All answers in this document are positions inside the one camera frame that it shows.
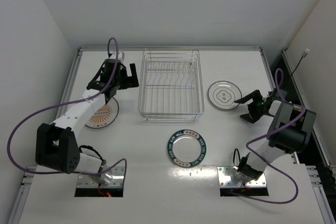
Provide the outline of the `dark green rimmed plate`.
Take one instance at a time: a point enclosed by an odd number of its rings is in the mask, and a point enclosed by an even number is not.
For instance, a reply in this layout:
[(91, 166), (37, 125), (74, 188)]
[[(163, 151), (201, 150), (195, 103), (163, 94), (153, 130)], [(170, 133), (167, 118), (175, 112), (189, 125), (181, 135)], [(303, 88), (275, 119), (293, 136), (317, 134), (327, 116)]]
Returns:
[(175, 132), (168, 140), (167, 154), (172, 163), (179, 167), (198, 166), (207, 153), (203, 137), (196, 131), (183, 129)]

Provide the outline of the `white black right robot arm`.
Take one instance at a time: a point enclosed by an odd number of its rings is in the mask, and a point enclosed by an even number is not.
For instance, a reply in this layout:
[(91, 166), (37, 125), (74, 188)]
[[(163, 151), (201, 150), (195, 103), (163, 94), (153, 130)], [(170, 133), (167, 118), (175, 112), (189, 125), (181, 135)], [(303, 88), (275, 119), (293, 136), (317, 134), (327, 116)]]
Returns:
[(309, 143), (316, 113), (283, 101), (280, 97), (283, 94), (285, 92), (273, 90), (263, 97), (255, 90), (235, 100), (237, 104), (252, 100), (247, 105), (248, 113), (240, 116), (249, 123), (256, 123), (264, 115), (273, 118), (266, 140), (239, 161), (237, 172), (244, 182), (258, 180), (267, 165), (286, 154), (301, 153)]

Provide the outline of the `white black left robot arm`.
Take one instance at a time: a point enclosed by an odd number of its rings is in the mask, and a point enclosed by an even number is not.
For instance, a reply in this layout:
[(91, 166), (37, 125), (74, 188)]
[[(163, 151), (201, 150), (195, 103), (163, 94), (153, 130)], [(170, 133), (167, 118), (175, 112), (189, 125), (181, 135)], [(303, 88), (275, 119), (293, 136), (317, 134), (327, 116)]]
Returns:
[(89, 176), (97, 184), (105, 184), (109, 169), (99, 155), (90, 156), (81, 150), (77, 136), (90, 118), (116, 95), (118, 90), (139, 86), (137, 70), (130, 64), (131, 75), (121, 60), (106, 59), (88, 83), (81, 102), (50, 124), (37, 129), (35, 161), (57, 172)]

